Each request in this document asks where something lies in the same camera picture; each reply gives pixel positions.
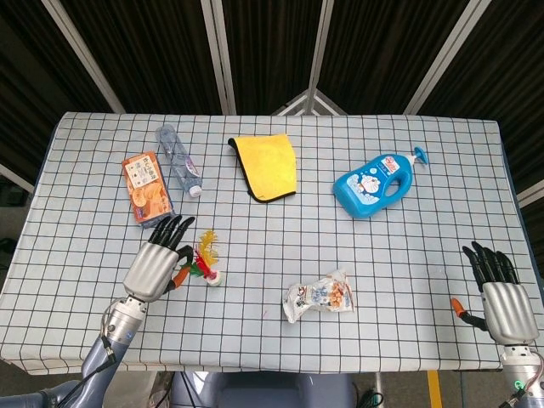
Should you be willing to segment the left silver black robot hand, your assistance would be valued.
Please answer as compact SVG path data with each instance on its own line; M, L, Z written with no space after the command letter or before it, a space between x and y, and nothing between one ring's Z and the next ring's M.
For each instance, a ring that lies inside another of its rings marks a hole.
M191 266L194 258L193 247L180 246L180 242L195 221L195 217L183 220L178 215L168 216L158 223L123 280L128 296L152 303L178 286L173 271L183 260L183 266Z

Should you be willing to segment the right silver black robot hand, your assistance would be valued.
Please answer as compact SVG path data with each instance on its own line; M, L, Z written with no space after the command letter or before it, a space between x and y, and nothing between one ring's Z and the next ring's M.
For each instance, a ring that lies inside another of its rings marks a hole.
M513 263L506 254L473 241L463 246L484 307L482 318L469 313L455 298L456 316L466 324L488 332L502 346L529 344L539 337L534 310Z

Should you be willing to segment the colourful feather shuttlecock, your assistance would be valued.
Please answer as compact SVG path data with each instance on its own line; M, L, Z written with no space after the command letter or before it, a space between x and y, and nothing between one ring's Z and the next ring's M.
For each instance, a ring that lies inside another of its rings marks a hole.
M190 266L190 274L201 277L209 286L219 286L222 283L222 275L215 269L218 253L214 244L217 239L218 236L212 229L204 232L195 247L195 258Z

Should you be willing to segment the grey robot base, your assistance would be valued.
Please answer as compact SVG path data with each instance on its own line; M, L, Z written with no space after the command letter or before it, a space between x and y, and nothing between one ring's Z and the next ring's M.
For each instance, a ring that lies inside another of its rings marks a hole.
M180 371L169 408L354 408L348 374Z

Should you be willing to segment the orange cookie box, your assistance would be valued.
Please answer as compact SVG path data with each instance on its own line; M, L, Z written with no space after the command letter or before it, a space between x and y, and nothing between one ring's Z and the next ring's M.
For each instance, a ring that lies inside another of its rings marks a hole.
M146 151L124 160L122 173L137 224L147 229L174 215L173 204L154 151Z

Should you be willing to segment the clear plastic water bottle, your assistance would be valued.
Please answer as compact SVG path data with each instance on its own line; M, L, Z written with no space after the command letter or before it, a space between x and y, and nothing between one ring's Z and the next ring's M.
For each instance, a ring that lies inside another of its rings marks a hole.
M170 161L171 169L183 190L193 198L199 197L202 192L201 175L177 131L169 124L163 125L156 130L156 139Z

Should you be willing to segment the white grid tablecloth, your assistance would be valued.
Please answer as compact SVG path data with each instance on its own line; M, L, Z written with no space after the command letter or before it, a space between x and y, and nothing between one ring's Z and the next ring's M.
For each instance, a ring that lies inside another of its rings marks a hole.
M201 172L186 195L158 154L177 213L195 217L184 243L218 236L222 283L191 276L152 303L124 358L130 369L310 372L495 369L487 333L454 316L482 315L462 247L504 252L528 292L544 354L541 285L495 122L432 116L174 116L66 113L54 129L0 295L0 359L33 374L77 371L109 303L150 232L133 216L122 161L159 150L173 126ZM248 193L230 138L285 133L297 192L269 203ZM352 218L332 193L345 173L384 154L424 149L407 194ZM291 324L288 289L344 269L354 312L308 310Z

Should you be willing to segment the yellow folded cloth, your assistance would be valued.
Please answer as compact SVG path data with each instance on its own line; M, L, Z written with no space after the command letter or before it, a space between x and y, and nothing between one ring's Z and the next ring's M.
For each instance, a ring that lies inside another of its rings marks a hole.
M297 159L285 133L230 138L249 195L269 203L297 192Z

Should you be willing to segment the white snack bag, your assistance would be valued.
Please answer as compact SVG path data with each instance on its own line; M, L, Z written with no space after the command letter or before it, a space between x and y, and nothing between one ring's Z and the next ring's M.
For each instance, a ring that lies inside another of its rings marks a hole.
M338 269L314 283L291 286L282 308L291 324L311 309L334 313L354 312L353 293L346 271Z

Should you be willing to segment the blue detergent pump bottle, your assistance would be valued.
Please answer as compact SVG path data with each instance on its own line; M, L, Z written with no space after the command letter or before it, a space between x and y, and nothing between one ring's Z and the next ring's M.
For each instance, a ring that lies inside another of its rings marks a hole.
M415 147L410 155L377 156L336 180L332 193L349 216L369 218L407 194L416 161L428 164L427 154L420 147Z

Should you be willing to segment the silver aluminium frame stand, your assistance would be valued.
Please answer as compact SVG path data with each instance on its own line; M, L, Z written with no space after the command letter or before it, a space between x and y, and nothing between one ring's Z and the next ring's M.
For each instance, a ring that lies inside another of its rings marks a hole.
M346 116L348 113L319 89L312 97L304 91L273 112L273 116Z

